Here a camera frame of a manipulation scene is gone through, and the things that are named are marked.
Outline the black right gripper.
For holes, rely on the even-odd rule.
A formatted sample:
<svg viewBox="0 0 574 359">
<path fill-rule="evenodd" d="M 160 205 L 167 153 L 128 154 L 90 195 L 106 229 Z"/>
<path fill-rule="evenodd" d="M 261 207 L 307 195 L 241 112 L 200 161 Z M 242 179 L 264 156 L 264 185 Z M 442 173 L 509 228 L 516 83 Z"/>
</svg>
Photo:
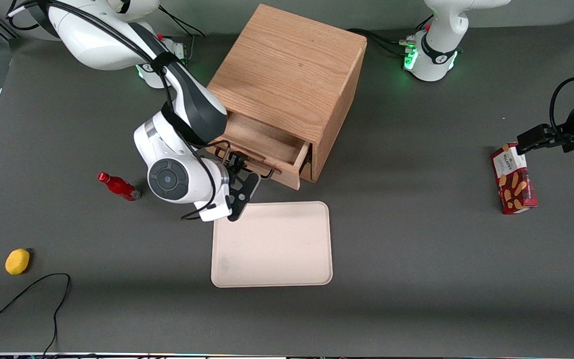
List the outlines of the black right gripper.
<svg viewBox="0 0 574 359">
<path fill-rule="evenodd" d="M 242 212 L 250 202 L 257 190 L 261 175 L 246 168 L 248 156 L 241 152 L 231 152 L 226 160 L 228 173 L 228 189 L 225 191 L 225 200 L 231 213 L 227 216 L 230 222 L 239 220 Z"/>
</svg>

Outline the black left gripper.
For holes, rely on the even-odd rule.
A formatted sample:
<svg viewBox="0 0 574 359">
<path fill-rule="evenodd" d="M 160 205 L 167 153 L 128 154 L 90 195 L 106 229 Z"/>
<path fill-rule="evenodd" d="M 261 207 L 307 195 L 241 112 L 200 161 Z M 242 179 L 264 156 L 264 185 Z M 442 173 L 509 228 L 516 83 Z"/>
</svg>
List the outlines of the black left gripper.
<svg viewBox="0 0 574 359">
<path fill-rule="evenodd" d="M 574 151 L 574 109 L 569 113 L 566 122 L 560 125 L 560 132 L 563 137 L 558 134 L 555 127 L 540 124 L 536 129 L 530 129 L 517 136 L 516 149 L 518 151 L 531 151 L 542 147 L 542 145 L 548 145 L 550 141 L 562 141 L 563 138 L 562 151 Z"/>
</svg>

